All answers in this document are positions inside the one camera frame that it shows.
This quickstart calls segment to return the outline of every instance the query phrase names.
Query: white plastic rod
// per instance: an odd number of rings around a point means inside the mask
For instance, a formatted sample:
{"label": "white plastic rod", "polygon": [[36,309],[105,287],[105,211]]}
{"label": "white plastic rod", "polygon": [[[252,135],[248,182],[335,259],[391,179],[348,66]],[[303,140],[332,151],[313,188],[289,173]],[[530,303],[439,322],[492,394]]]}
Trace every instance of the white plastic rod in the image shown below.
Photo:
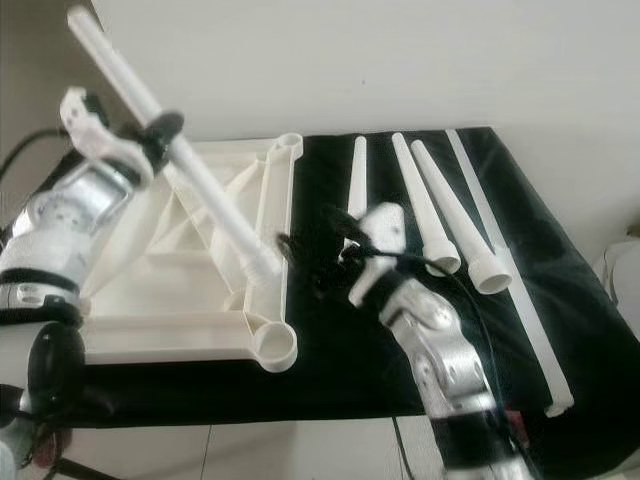
{"label": "white plastic rod", "polygon": [[[109,83],[118,92],[142,126],[155,120],[162,108],[127,61],[113,48],[96,21],[83,7],[69,10],[69,28],[91,56]],[[227,198],[223,187],[207,169],[184,135],[171,143],[169,156],[189,180],[207,211],[226,233],[241,257],[243,270],[252,283],[272,280],[281,271],[281,262],[258,238],[254,229]]]}
{"label": "white plastic rod", "polygon": [[511,274],[487,246],[424,144],[416,140],[411,149],[469,264],[476,290],[484,295],[501,292],[511,283]]}
{"label": "white plastic rod", "polygon": [[357,219],[367,212],[367,139],[364,137],[356,138],[353,148],[347,212]]}
{"label": "white plastic rod", "polygon": [[[416,168],[407,142],[401,133],[394,133],[391,140],[422,237],[424,245],[422,253],[427,259],[437,263],[447,272],[454,273],[460,268],[460,255],[456,246],[447,238],[440,218],[438,218],[438,212],[429,197],[429,192],[427,192],[427,187],[420,178],[420,172]],[[432,275],[442,276],[442,273],[428,265],[427,270]]]}

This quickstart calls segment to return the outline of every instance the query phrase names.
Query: white wall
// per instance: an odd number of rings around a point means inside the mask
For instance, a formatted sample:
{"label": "white wall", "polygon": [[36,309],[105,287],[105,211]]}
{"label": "white wall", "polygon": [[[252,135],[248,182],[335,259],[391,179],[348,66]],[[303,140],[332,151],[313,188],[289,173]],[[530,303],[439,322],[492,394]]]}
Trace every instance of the white wall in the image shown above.
{"label": "white wall", "polygon": [[94,0],[194,139],[497,127],[588,260],[640,216],[640,3]]}

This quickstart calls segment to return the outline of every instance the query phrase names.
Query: wire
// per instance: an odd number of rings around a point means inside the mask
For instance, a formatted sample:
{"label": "wire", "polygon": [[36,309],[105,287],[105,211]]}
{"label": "wire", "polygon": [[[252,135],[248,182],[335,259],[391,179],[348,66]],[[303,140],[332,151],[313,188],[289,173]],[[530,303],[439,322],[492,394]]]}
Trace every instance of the wire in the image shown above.
{"label": "wire", "polygon": [[398,448],[400,449],[400,456],[402,457],[404,469],[407,471],[409,480],[415,480],[416,477],[413,476],[411,467],[409,467],[409,460],[407,460],[407,452],[404,449],[404,442],[402,441],[402,434],[400,433],[400,427],[398,426],[398,419],[396,417],[391,417],[391,421],[393,422],[393,431],[396,433],[396,442],[398,443]]}
{"label": "wire", "polygon": [[13,149],[7,154],[0,165],[0,183],[2,182],[7,170],[13,165],[13,163],[18,158],[18,155],[22,153],[22,151],[34,143],[37,140],[42,140],[47,137],[58,137],[58,138],[69,138],[69,133],[62,127],[59,128],[45,128],[42,130],[36,130],[35,132],[27,135],[22,140],[18,142],[18,144],[13,147]]}

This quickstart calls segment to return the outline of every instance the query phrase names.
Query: cylindrical socket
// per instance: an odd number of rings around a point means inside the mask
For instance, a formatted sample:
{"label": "cylindrical socket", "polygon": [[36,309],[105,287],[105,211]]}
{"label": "cylindrical socket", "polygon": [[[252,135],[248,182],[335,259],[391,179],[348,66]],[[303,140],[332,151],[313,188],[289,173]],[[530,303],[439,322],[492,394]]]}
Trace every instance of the cylindrical socket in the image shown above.
{"label": "cylindrical socket", "polygon": [[469,264],[469,278],[476,290],[484,295],[501,292],[511,283],[511,274],[485,243],[424,144],[416,140],[411,149]]}

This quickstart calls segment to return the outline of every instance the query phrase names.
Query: black cloth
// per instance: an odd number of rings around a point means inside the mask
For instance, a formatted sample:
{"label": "black cloth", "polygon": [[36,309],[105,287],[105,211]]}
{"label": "black cloth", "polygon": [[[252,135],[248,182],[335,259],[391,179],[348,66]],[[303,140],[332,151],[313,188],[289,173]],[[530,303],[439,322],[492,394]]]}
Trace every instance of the black cloth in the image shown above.
{"label": "black cloth", "polygon": [[[421,253],[391,133],[366,135],[369,205],[402,205],[408,251]],[[477,295],[507,406],[523,412],[531,454],[545,478],[603,473],[640,446],[640,344],[495,133],[478,128],[459,134],[576,400],[561,417],[544,416],[550,394],[509,294]],[[318,219],[325,204],[346,208],[355,137],[307,137],[295,166],[292,233],[319,265],[342,245]],[[405,138],[424,141],[484,234],[445,132],[407,132]],[[470,308],[459,292],[422,268],[401,268],[453,303],[488,367],[487,346],[467,321]],[[459,278],[473,291],[466,268],[463,263]],[[122,427],[423,413],[408,362],[375,315],[333,297],[319,299],[309,282],[305,271],[289,276],[287,322],[300,352],[289,371],[269,374],[249,361],[91,366],[83,399],[64,423]]]}

